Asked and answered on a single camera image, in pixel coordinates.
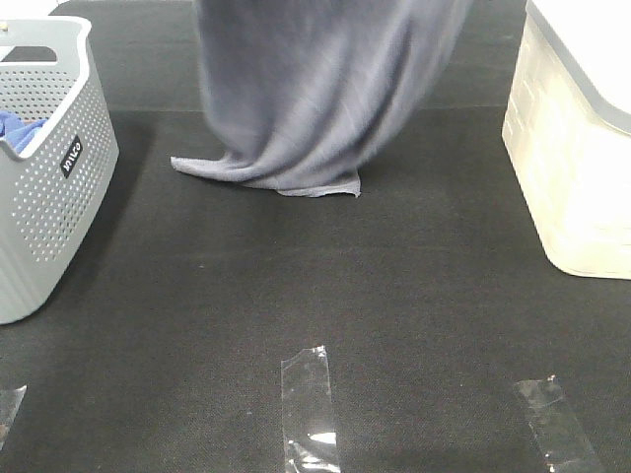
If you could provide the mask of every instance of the perforated basket wall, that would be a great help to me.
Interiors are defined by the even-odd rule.
[[[0,324],[48,298],[99,210],[118,156],[90,23],[48,17],[8,25],[12,35],[0,28],[0,45],[43,42],[57,60],[0,63],[0,109],[47,120],[20,155],[0,141]]]

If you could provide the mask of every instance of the basket handle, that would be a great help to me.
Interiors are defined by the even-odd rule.
[[[4,138],[0,138],[0,157],[2,153],[12,161],[23,161],[20,155],[16,153],[16,150]]]
[[[87,39],[91,28],[88,20],[78,17],[5,20],[0,21],[0,46],[48,47],[57,56],[57,61],[52,64],[79,75],[89,64]],[[0,67],[15,64],[0,62]]]

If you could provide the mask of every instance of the tape piece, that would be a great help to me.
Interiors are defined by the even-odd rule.
[[[4,446],[4,442],[9,436],[13,421],[18,414],[22,399],[27,392],[27,387],[22,386],[20,389],[14,389],[12,391],[0,390],[0,451]]]
[[[340,473],[324,347],[281,363],[285,473]]]
[[[550,473],[604,473],[556,376],[514,388]]]

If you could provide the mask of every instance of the white plastic bin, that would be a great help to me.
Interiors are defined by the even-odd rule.
[[[73,17],[0,21],[0,46],[46,46],[54,62],[0,62],[0,109],[46,118],[16,154],[0,139],[0,324],[48,298],[105,195],[118,156],[88,44]]]
[[[548,258],[631,279],[631,2],[529,0],[503,137]]]

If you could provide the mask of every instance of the black mat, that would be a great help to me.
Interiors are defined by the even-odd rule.
[[[556,373],[631,471],[629,282],[545,259],[502,110],[420,112],[364,194],[291,199],[177,174],[197,113],[118,112],[104,205],[49,303],[0,329],[29,385],[7,473],[279,472],[281,359],[328,348],[343,471],[541,471],[511,383]]]

